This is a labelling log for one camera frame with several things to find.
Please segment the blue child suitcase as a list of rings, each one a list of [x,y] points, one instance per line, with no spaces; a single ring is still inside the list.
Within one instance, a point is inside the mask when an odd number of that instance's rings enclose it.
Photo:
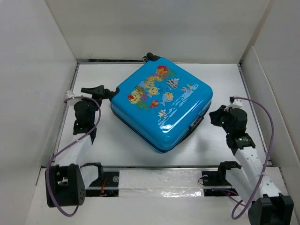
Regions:
[[[144,65],[120,83],[112,112],[160,152],[168,152],[201,123],[212,88],[166,58],[147,53]]]

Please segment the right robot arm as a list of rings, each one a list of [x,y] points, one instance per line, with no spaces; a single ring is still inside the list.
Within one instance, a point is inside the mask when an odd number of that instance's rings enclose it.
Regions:
[[[246,133],[247,113],[233,105],[220,106],[209,113],[212,125],[224,129],[226,143],[236,161],[220,163],[217,180],[230,183],[248,210],[252,225],[288,225],[291,222],[294,202],[276,187],[265,173],[255,143]]]

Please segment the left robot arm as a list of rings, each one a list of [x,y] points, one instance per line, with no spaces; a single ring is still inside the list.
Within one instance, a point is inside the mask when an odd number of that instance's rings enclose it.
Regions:
[[[65,103],[75,112],[73,140],[54,154],[46,167],[46,199],[50,208],[79,207],[86,197],[114,197],[119,193],[118,171],[106,172],[100,162],[85,161],[96,139],[102,101],[111,100],[119,89],[111,91],[100,85],[82,88],[81,92],[89,96],[76,96],[71,90],[65,94]]]

